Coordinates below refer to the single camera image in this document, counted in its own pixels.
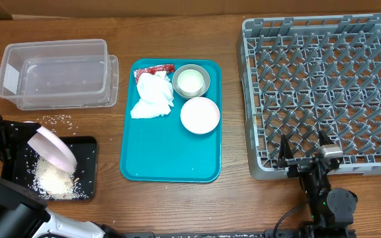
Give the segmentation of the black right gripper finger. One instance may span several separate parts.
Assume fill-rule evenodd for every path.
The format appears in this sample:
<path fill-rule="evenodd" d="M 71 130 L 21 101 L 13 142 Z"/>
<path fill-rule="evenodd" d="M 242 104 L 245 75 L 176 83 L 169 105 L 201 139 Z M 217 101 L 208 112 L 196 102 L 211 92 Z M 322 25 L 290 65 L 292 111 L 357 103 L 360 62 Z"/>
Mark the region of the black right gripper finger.
<path fill-rule="evenodd" d="M 278 160 L 283 161 L 285 159 L 292 159 L 293 153 L 289 146 L 288 140 L 284 134 L 280 137 L 280 150 Z"/>
<path fill-rule="evenodd" d="M 334 142 L 329 138 L 329 136 L 323 130 L 320 130 L 318 134 L 319 134 L 319 144 L 321 146 L 334 144 Z"/>

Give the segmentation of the pink round plate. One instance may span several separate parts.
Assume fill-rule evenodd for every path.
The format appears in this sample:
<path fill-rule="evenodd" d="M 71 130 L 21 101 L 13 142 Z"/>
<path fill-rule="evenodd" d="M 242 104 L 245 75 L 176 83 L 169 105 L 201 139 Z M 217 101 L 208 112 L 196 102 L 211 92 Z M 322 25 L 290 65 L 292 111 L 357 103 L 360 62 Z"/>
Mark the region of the pink round plate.
<path fill-rule="evenodd" d="M 73 173 L 77 166 L 75 155 L 70 148 L 49 129 L 31 121 L 23 122 L 29 128 L 32 125 L 38 126 L 33 129 L 34 135 L 27 141 L 27 144 L 37 152 L 43 159 L 51 163 L 58 169 L 67 173 Z"/>

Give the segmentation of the white rice pile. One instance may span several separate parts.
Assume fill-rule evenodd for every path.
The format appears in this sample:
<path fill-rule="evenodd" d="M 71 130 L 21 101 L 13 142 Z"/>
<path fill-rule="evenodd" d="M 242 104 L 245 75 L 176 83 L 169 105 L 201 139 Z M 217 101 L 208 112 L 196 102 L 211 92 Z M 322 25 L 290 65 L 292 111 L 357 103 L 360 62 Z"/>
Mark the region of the white rice pile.
<path fill-rule="evenodd" d="M 45 200 L 75 200 L 89 198 L 81 188 L 79 178 L 65 172 L 42 157 L 28 167 L 32 176 L 28 187 Z"/>

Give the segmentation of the pink small bowl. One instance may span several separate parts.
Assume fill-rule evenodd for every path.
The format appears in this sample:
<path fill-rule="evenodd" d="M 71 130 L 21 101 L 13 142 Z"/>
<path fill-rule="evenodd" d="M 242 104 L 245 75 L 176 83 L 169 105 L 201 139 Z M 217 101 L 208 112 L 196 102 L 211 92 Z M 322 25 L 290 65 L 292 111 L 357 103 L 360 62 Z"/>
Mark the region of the pink small bowl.
<path fill-rule="evenodd" d="M 184 103 L 180 119 L 189 132 L 199 135 L 207 134 L 220 123 L 220 109 L 208 98 L 195 97 Z"/>

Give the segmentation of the white napkin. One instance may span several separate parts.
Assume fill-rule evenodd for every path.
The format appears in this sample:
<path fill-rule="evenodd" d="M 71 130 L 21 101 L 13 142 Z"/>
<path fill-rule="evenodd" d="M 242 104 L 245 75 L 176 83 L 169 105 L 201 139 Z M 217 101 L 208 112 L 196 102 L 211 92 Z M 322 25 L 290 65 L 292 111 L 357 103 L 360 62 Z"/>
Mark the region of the white napkin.
<path fill-rule="evenodd" d="M 173 85 L 166 71 L 141 74 L 137 90 L 140 98 L 146 102 L 174 106 Z"/>
<path fill-rule="evenodd" d="M 130 115 L 133 119 L 149 119 L 168 115 L 170 111 L 168 104 L 154 104 L 140 99 L 131 109 Z"/>

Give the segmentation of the red snack wrapper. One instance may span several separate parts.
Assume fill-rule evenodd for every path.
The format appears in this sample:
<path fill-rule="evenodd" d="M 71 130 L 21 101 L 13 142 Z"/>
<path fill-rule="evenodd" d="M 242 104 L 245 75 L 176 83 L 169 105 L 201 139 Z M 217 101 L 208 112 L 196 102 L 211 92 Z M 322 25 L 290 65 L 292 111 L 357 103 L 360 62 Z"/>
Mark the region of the red snack wrapper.
<path fill-rule="evenodd" d="M 172 73 L 175 71 L 175 66 L 173 64 L 163 64 L 163 65 L 155 65 L 151 67 L 146 67 L 143 69 L 136 69 L 134 70 L 135 82 L 137 83 L 139 81 L 139 78 L 141 74 L 143 73 L 150 73 L 154 75 L 158 71 L 165 71 L 166 73 Z"/>

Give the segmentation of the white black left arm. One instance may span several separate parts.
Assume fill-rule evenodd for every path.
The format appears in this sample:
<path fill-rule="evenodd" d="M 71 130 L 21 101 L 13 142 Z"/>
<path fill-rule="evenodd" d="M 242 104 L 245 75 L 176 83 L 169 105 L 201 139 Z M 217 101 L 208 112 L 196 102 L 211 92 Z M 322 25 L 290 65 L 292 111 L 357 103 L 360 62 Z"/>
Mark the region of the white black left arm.
<path fill-rule="evenodd" d="M 77 164 L 67 146 L 39 123 L 4 120 L 0 115 L 0 160 L 3 162 L 0 237 L 126 237 L 107 225 L 55 214 L 39 195 L 12 182 L 10 173 L 17 149 L 25 143 L 64 171 L 73 171 Z"/>

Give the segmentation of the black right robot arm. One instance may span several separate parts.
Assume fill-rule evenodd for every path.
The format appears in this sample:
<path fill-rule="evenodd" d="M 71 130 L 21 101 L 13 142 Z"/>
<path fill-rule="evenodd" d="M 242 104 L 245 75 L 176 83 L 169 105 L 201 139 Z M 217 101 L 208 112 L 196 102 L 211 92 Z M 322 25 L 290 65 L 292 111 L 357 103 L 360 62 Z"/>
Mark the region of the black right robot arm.
<path fill-rule="evenodd" d="M 287 168 L 287 177 L 298 178 L 306 201 L 292 208 L 276 223 L 273 237 L 326 238 L 356 237 L 348 228 L 354 221 L 358 197 L 344 188 L 332 188 L 328 173 L 338 169 L 343 161 L 343 150 L 332 142 L 325 132 L 318 132 L 320 147 L 310 159 L 296 160 L 285 135 L 280 138 L 280 151 L 276 165 Z M 298 229 L 279 229 L 285 218 L 305 205 L 310 207 L 312 221 L 303 221 Z"/>

